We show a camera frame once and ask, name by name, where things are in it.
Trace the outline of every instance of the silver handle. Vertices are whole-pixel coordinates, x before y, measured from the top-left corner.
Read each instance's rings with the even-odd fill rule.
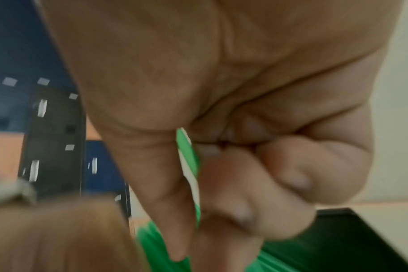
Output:
[[[96,174],[98,172],[98,158],[92,159],[92,174]]]
[[[38,117],[43,118],[47,111],[47,100],[41,99],[38,105]]]
[[[33,160],[30,165],[29,182],[35,182],[38,178],[39,160]]]

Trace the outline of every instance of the blue panel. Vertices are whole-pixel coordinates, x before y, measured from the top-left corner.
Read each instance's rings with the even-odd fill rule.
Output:
[[[96,173],[92,173],[94,158],[97,158]],[[86,141],[84,168],[85,192],[111,192],[127,188],[102,141]]]
[[[31,0],[0,0],[0,72],[74,88]]]
[[[17,80],[14,86],[3,84],[7,77]],[[25,132],[31,111],[31,85],[26,78],[0,74],[0,131]]]

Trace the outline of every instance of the human hand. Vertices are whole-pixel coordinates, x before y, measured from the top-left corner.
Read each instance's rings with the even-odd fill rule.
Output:
[[[0,271],[145,272],[113,199],[0,207]]]
[[[263,239],[364,185],[369,97],[400,0],[42,0],[39,6],[124,178],[170,257],[240,271]],[[198,152],[201,208],[175,130]]]

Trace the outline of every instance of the hand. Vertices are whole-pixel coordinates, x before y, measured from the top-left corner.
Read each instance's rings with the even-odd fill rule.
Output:
[[[0,207],[0,271],[144,272],[113,199]]]
[[[241,271],[364,185],[369,97],[400,0],[43,0],[39,9],[170,256]],[[203,161],[194,230],[175,130]]]

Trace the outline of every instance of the orange panel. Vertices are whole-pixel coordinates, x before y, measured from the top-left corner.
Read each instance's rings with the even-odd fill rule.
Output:
[[[99,133],[93,127],[89,117],[86,118],[86,140],[101,140]]]
[[[24,134],[0,133],[0,177],[16,179]]]

